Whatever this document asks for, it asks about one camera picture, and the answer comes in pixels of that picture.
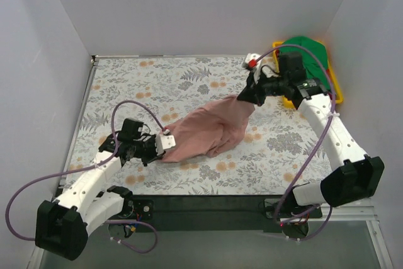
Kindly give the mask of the pink t shirt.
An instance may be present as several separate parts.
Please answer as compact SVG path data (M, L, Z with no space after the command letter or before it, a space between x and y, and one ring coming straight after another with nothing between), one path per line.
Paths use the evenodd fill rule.
M216 157L235 148L243 139L253 104L236 95L211 101L167 126L176 147L163 156L164 163L179 163L196 156Z

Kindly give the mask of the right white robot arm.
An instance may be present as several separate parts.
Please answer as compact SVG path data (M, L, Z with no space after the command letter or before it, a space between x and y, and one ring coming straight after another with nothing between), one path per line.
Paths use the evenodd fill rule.
M259 54L247 54L242 64L249 75L238 100L261 106L269 96L285 96L307 119L331 165L331 173L315 183L291 183L275 204L274 216L300 217L328 204L338 207L370 198L380 182L384 163L371 157L354 140L335 111L335 97L317 78L308 78L298 52L281 54L278 74L265 71Z

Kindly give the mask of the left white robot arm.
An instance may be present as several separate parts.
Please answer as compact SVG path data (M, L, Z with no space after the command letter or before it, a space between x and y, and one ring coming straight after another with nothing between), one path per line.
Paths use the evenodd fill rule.
M144 166L159 160L176 142L168 129L160 134L143 131L144 123L126 119L122 129L110 134L99 146L94 168L84 172L53 201L44 201L37 210L35 245L67 260L75 260L89 236L110 219L123 226L128 235L152 219L154 203L137 198L131 190L109 180L129 160Z

